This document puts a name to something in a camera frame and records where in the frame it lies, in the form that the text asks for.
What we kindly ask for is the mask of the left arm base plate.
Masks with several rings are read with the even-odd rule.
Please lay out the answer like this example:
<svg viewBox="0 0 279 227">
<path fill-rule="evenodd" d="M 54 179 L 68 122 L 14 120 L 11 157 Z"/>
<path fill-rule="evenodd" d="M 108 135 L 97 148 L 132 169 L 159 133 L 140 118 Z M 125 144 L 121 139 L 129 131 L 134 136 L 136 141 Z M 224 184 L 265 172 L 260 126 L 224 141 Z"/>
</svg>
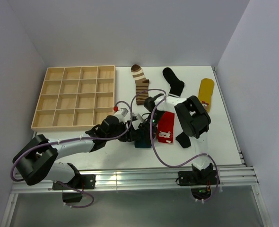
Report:
<svg viewBox="0 0 279 227">
<path fill-rule="evenodd" d="M 66 185 L 78 190 L 84 190 L 84 189 L 94 189 L 95 183 L 96 183 L 96 175 L 87 174 L 87 175 L 75 176 L 71 181 L 66 183 Z"/>
</svg>

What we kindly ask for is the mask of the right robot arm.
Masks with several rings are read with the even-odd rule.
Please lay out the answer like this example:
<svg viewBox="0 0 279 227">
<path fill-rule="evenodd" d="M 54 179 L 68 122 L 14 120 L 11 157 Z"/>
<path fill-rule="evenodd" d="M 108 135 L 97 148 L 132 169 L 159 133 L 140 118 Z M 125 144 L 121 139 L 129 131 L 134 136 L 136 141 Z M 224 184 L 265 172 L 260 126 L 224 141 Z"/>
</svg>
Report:
<svg viewBox="0 0 279 227">
<path fill-rule="evenodd" d="M 154 97 L 148 97 L 144 101 L 144 107 L 150 111 L 148 125 L 149 140 L 156 157 L 160 159 L 153 142 L 153 126 L 159 123 L 159 120 L 165 112 L 174 113 L 177 115 L 185 135 L 188 138 L 195 139 L 193 143 L 195 147 L 195 156 L 175 167 L 182 167 L 192 161 L 194 182 L 197 184 L 204 184 L 209 179 L 215 165 L 208 155 L 207 138 L 211 119 L 198 97 L 178 98 L 170 95 L 165 96 L 160 93 Z"/>
</svg>

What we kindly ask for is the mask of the dark teal sock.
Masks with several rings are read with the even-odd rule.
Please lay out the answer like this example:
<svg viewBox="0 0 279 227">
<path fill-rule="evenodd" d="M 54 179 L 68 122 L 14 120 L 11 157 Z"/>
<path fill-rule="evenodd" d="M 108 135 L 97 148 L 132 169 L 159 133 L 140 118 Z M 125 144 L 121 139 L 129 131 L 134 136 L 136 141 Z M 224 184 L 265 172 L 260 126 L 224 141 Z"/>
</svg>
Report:
<svg viewBox="0 0 279 227">
<path fill-rule="evenodd" d="M 135 148 L 151 148 L 149 127 L 143 123 L 136 130 L 137 139 L 134 141 Z"/>
</svg>

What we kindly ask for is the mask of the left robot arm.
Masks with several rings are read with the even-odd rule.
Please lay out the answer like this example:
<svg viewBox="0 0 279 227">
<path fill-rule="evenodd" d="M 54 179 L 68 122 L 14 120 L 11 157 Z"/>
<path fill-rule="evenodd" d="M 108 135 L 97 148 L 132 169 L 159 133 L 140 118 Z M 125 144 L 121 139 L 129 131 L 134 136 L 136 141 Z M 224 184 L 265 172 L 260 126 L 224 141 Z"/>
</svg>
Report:
<svg viewBox="0 0 279 227">
<path fill-rule="evenodd" d="M 22 176 L 21 181 L 29 186 L 50 180 L 70 189 L 93 188 L 94 184 L 87 183 L 85 176 L 72 163 L 60 163 L 58 159 L 98 151 L 111 140 L 136 141 L 140 134 L 133 124 L 142 122 L 140 116 L 134 115 L 126 122 L 121 114 L 115 113 L 78 138 L 50 140 L 42 134 L 36 135 L 13 158 L 12 169 L 17 170 Z"/>
</svg>

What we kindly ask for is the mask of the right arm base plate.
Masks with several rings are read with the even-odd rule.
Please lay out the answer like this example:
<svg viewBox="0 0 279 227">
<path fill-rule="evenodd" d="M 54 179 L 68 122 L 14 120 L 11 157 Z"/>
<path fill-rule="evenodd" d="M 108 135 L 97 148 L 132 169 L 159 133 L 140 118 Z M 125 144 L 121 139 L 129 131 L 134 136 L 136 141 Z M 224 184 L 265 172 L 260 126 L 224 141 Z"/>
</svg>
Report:
<svg viewBox="0 0 279 227">
<path fill-rule="evenodd" d="M 179 171 L 175 181 L 179 186 L 207 186 L 220 184 L 215 170 Z"/>
</svg>

